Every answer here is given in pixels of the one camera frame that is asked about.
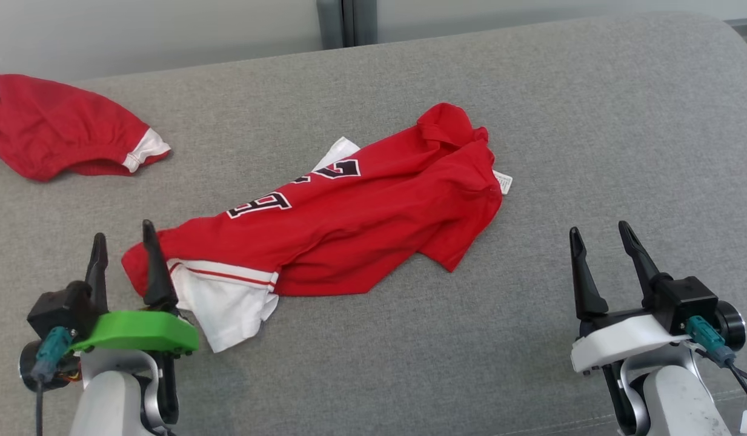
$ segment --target robotic arm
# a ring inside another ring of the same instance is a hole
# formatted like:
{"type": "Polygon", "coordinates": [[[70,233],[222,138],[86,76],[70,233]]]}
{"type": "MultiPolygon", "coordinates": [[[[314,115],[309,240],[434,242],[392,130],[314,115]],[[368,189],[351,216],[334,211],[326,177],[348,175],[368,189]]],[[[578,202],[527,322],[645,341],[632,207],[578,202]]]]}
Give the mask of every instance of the robotic arm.
{"type": "Polygon", "coordinates": [[[731,436],[702,382],[695,355],[730,368],[747,392],[747,373],[734,366],[745,344],[745,321],[696,277],[674,280],[659,271],[625,221],[618,223],[634,262],[642,307],[609,312],[586,264],[586,248],[570,229],[576,317],[573,369],[602,369],[623,434],[731,436]],[[632,371],[644,370],[633,378],[632,371]]]}
{"type": "Polygon", "coordinates": [[[27,320],[40,340],[24,347],[19,373],[38,395],[82,381],[71,436],[168,436],[179,418],[174,359],[198,349],[196,328],[179,317],[177,296],[155,228],[143,221],[149,256],[143,310],[107,308],[107,241],[93,240],[85,281],[42,294],[27,320]]]}

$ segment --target red cloth with white trim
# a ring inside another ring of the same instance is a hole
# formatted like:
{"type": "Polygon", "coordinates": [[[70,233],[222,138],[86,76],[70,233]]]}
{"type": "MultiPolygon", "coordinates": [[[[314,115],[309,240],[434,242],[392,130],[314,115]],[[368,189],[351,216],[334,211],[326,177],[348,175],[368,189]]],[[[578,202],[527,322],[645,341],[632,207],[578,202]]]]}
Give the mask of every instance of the red cloth with white trim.
{"type": "MultiPolygon", "coordinates": [[[[221,351],[257,333],[260,308],[276,304],[268,291],[368,292],[417,251],[452,271],[502,203],[487,143],[484,127],[440,103],[416,126],[273,193],[158,232],[180,306],[221,351]]],[[[123,266],[143,295],[141,245],[123,266]]]]}
{"type": "Polygon", "coordinates": [[[0,74],[0,158],[27,179],[61,171],[129,176],[171,151],[118,103],[74,86],[0,74]]]}

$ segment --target gray fabric surface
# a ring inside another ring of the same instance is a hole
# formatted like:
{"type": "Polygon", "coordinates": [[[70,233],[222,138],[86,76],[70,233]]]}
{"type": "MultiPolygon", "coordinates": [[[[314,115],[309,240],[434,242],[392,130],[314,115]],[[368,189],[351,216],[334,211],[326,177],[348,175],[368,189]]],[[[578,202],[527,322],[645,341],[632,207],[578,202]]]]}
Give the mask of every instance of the gray fabric surface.
{"type": "MultiPolygon", "coordinates": [[[[603,379],[569,360],[573,225],[612,309],[640,300],[625,219],[662,269],[698,276],[747,320],[747,44],[717,20],[584,19],[79,85],[174,155],[135,177],[49,184],[0,162],[0,434],[33,432],[15,374],[24,318],[40,292],[82,278],[94,232],[109,241],[110,307],[136,308],[119,255],[141,219],[241,204],[339,136],[368,144],[440,101],[489,129],[514,178],[457,271],[416,255],[366,295],[284,298],[254,339],[178,361],[178,434],[614,434],[603,379]]],[[[736,431],[739,387],[703,374],[736,431]]],[[[47,394],[47,435],[68,431],[78,395],[47,394]]]]}

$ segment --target red stripe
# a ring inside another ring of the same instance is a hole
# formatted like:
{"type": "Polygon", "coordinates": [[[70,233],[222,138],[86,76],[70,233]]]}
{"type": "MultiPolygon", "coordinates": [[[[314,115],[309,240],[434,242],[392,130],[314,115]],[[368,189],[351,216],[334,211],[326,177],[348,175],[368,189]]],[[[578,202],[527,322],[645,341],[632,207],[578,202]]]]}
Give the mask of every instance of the red stripe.
{"type": "MultiPolygon", "coordinates": [[[[172,265],[171,266],[171,270],[169,270],[168,273],[169,274],[173,273],[174,268],[178,267],[179,265],[181,265],[179,262],[176,263],[176,264],[174,264],[174,265],[172,265]]],[[[226,274],[226,273],[222,273],[222,272],[205,271],[205,270],[202,270],[202,269],[188,268],[187,266],[185,266],[185,268],[187,268],[190,271],[193,271],[194,273],[198,273],[198,274],[207,274],[209,276],[225,277],[226,279],[241,280],[243,282],[256,283],[258,285],[271,285],[271,286],[276,285],[274,282],[262,282],[260,280],[249,279],[248,277],[233,276],[231,274],[226,274]]]]}

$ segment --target teal cable connector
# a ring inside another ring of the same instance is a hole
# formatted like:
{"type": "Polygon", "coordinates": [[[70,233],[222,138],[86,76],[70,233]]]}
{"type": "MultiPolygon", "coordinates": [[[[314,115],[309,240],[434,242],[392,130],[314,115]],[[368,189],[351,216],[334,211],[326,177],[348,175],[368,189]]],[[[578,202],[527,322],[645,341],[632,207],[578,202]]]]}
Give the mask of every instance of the teal cable connector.
{"type": "Polygon", "coordinates": [[[36,363],[33,365],[32,377],[39,383],[47,383],[52,380],[58,362],[69,350],[69,345],[71,345],[71,334],[62,326],[53,328],[36,353],[36,363]]]}
{"type": "Polygon", "coordinates": [[[733,362],[737,358],[731,348],[726,346],[726,340],[715,331],[713,326],[703,317],[696,315],[686,322],[686,333],[694,341],[705,347],[710,358],[721,368],[727,368],[727,362],[733,362]]]}

